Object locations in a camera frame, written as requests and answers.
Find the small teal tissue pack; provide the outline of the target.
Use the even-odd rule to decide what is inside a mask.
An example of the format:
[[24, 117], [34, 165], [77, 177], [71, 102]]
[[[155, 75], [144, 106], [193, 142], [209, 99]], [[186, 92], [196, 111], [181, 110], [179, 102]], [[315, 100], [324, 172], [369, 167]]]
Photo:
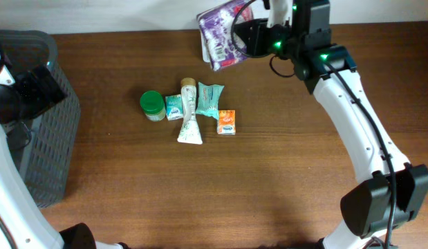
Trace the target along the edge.
[[166, 116], [169, 121], [183, 118], [183, 104], [181, 95], [170, 95], [165, 97]]

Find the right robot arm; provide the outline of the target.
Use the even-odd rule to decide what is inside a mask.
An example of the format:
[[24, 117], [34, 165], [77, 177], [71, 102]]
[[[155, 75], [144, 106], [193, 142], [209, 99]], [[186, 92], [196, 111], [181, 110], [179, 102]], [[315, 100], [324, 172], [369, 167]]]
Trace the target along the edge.
[[279, 58], [326, 110], [353, 164], [357, 186], [340, 201], [342, 222], [317, 248], [391, 248], [428, 194], [428, 167], [397, 148], [371, 106], [357, 65], [331, 41], [327, 0], [266, 1], [266, 19], [234, 19], [230, 37], [248, 58]]

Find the green lid jar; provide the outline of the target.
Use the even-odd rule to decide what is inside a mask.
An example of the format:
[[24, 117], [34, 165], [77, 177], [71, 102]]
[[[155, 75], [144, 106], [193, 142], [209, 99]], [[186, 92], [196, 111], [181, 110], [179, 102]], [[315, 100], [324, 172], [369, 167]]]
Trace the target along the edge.
[[166, 116], [165, 102], [157, 91], [143, 93], [140, 98], [140, 106], [150, 121], [158, 122]]

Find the teal wet wipes pack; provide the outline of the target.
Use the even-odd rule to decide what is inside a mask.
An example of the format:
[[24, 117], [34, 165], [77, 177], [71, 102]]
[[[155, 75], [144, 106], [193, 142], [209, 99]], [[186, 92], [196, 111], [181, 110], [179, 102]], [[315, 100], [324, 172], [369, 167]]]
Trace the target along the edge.
[[198, 105], [196, 114], [219, 119], [218, 103], [223, 92], [222, 85], [205, 85], [202, 82], [198, 83]]

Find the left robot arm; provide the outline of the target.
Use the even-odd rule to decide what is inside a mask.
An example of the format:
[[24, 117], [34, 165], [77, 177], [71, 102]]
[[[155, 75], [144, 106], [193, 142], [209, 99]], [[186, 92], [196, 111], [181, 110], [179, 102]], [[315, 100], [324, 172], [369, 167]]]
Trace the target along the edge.
[[41, 31], [0, 30], [0, 248], [104, 248], [84, 223], [58, 231], [80, 104]]

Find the white tube with cork cap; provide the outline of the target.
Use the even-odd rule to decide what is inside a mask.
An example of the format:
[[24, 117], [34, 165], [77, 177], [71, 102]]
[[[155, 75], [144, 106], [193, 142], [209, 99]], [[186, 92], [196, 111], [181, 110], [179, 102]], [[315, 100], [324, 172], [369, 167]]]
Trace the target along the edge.
[[180, 81], [183, 104], [183, 124], [178, 135], [178, 142], [202, 145], [200, 129], [196, 120], [196, 81], [186, 77]]

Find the purple red pad pack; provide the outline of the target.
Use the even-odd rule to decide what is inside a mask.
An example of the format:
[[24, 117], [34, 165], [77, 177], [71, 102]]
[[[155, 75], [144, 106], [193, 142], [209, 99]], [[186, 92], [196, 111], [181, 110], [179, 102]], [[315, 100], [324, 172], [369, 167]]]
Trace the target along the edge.
[[231, 38], [232, 22], [247, 2], [246, 0], [228, 1], [196, 16], [213, 71], [219, 71], [247, 59], [235, 49]]

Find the white barcode scanner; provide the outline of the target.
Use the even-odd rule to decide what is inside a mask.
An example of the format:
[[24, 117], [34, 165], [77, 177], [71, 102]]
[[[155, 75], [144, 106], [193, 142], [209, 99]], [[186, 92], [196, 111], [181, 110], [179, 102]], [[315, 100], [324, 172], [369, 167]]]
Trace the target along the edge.
[[201, 38], [201, 45], [202, 45], [202, 56], [203, 56], [203, 61], [206, 63], [210, 63], [210, 56], [209, 56], [209, 52], [205, 43], [205, 40], [203, 38]]

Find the grey plastic mesh basket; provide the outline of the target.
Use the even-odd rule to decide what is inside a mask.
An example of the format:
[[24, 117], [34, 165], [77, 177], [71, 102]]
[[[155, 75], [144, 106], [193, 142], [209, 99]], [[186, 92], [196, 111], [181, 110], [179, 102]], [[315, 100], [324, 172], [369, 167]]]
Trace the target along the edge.
[[53, 37], [37, 30], [0, 30], [0, 43], [12, 71], [45, 64], [66, 99], [34, 120], [7, 124], [13, 162], [38, 208], [59, 203], [65, 193], [73, 145], [80, 121], [80, 102], [61, 69]]

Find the orange tissue pack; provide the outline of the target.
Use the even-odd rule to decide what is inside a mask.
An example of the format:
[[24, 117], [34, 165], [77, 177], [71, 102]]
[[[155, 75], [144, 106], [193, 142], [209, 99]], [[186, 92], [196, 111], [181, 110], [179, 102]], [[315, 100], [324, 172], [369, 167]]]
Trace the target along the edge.
[[235, 110], [220, 110], [217, 121], [217, 134], [234, 135], [236, 133], [236, 112]]

